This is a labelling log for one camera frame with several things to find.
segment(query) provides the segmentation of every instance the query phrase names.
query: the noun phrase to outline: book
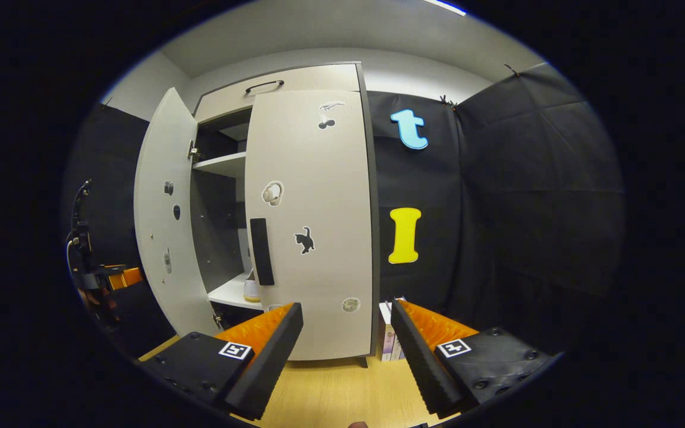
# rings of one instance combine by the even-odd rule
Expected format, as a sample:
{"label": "book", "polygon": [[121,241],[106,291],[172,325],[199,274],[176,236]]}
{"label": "book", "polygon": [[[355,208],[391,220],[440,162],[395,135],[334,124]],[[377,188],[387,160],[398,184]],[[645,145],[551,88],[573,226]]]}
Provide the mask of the book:
{"label": "book", "polygon": [[400,341],[398,341],[398,335],[394,334],[394,337],[392,340],[391,361],[400,360],[401,350],[402,350],[402,347],[400,346]]}
{"label": "book", "polygon": [[382,361],[390,361],[392,357],[392,345],[395,342],[395,330],[391,325],[391,308],[388,303],[380,303],[380,328],[379,343],[382,347]]}

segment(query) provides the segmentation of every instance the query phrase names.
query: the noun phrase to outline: ceiling light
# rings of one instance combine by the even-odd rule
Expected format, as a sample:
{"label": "ceiling light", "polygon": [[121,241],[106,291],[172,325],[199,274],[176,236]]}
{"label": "ceiling light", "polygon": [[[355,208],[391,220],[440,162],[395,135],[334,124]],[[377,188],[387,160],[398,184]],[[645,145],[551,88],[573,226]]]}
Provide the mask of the ceiling light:
{"label": "ceiling light", "polygon": [[449,11],[454,12],[454,14],[459,14],[461,16],[465,16],[465,14],[467,14],[467,12],[462,11],[459,8],[454,8],[454,6],[448,5],[448,4],[443,3],[443,2],[438,2],[438,0],[425,0],[425,2],[433,3],[433,5],[440,6],[443,9],[448,9]]}

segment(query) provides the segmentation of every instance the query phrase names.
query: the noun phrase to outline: white wall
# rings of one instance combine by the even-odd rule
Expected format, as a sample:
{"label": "white wall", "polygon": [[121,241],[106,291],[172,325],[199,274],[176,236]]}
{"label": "white wall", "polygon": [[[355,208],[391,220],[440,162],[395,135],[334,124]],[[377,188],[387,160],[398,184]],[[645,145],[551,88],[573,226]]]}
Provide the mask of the white wall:
{"label": "white wall", "polygon": [[155,52],[136,65],[102,98],[102,103],[149,121],[166,90],[179,94],[192,79],[162,52]]}
{"label": "white wall", "polygon": [[200,96],[217,87],[269,71],[319,62],[361,61],[367,90],[397,92],[459,103],[492,84],[478,75],[420,56],[377,49],[299,49],[259,56],[193,78],[179,93],[194,113]]}

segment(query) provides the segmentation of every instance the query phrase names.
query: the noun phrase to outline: cabinet door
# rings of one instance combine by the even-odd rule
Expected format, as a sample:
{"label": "cabinet door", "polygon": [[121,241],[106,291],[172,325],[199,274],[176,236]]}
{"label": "cabinet door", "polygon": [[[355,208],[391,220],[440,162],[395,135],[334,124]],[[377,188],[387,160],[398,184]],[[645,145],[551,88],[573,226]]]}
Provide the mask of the cabinet door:
{"label": "cabinet door", "polygon": [[144,274],[179,336],[218,332],[192,239],[192,160],[187,154],[196,135],[197,122],[176,90],[169,89],[144,134],[134,182],[134,224]]}
{"label": "cabinet door", "polygon": [[[328,111],[320,109],[323,105]],[[303,330],[290,360],[370,352],[369,198],[358,92],[256,96],[245,162],[248,236],[264,308],[302,303]],[[251,219],[265,219],[266,233],[254,234]],[[268,254],[262,250],[266,244]],[[261,258],[266,255],[273,285],[261,283]],[[264,282],[271,282],[266,277]]]}

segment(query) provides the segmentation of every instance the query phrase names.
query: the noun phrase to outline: sticker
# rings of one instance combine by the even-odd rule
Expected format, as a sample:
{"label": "sticker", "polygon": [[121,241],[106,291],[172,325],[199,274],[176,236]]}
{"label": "sticker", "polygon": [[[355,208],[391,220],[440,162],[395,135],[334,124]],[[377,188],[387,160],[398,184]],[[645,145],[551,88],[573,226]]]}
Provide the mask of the sticker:
{"label": "sticker", "polygon": [[400,141],[409,149],[421,150],[427,147],[427,138],[420,137],[419,133],[416,132],[416,127],[424,127],[425,120],[414,116],[411,109],[402,109],[402,111],[391,114],[391,120],[398,122]]}
{"label": "sticker", "polygon": [[285,194],[285,187],[280,181],[272,181],[263,188],[260,198],[270,206],[278,206],[282,203],[282,195]]}
{"label": "sticker", "polygon": [[342,101],[329,101],[328,103],[323,103],[323,105],[319,106],[319,115],[321,116],[319,128],[323,130],[326,129],[326,127],[334,127],[334,119],[329,119],[328,117],[326,117],[324,113],[330,111],[332,108],[335,108],[336,106],[345,106],[345,103]]}
{"label": "sticker", "polygon": [[237,360],[244,360],[247,357],[247,353],[253,349],[247,345],[232,344],[231,342],[226,343],[226,346],[218,351],[218,355],[223,355],[224,357],[236,358]]}
{"label": "sticker", "polygon": [[313,247],[313,238],[310,236],[310,228],[308,226],[303,226],[305,229],[305,235],[302,233],[294,234],[296,236],[296,244],[303,246],[303,251],[301,254],[307,254],[310,250],[315,250]]}
{"label": "sticker", "polygon": [[462,339],[456,339],[456,341],[440,344],[438,345],[438,349],[441,350],[446,358],[456,357],[459,354],[470,352],[470,350],[472,350],[472,348],[468,347],[467,344],[462,341]]}
{"label": "sticker", "polygon": [[395,242],[392,244],[392,254],[388,256],[391,265],[413,263],[419,258],[414,250],[416,239],[416,220],[421,219],[422,212],[416,208],[396,208],[391,211],[391,219],[395,222]]}
{"label": "sticker", "polygon": [[355,312],[361,307],[361,301],[358,298],[348,297],[342,301],[342,311]]}

